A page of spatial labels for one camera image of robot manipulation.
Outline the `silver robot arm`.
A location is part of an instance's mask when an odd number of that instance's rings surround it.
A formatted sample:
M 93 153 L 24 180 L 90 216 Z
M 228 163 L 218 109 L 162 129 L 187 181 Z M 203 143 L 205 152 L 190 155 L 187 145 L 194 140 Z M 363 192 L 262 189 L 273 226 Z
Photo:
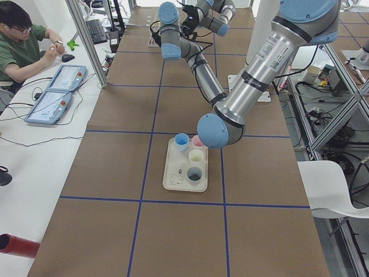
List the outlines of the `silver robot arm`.
M 233 1 L 197 1 L 195 7 L 199 11 L 199 26 L 221 37 L 227 34 L 229 23 L 236 14 Z
M 262 46 L 238 74 L 231 92 L 225 93 L 194 41 L 197 27 L 224 36 L 236 13 L 232 1 L 198 1 L 183 7 L 180 21 L 171 2 L 159 6 L 160 28 L 155 41 L 168 61 L 184 59 L 195 76 L 212 112 L 200 118 L 197 133 L 208 148 L 238 142 L 244 133 L 245 117 L 272 81 L 301 46 L 334 41 L 338 34 L 339 1 L 281 1 L 271 21 L 271 31 Z

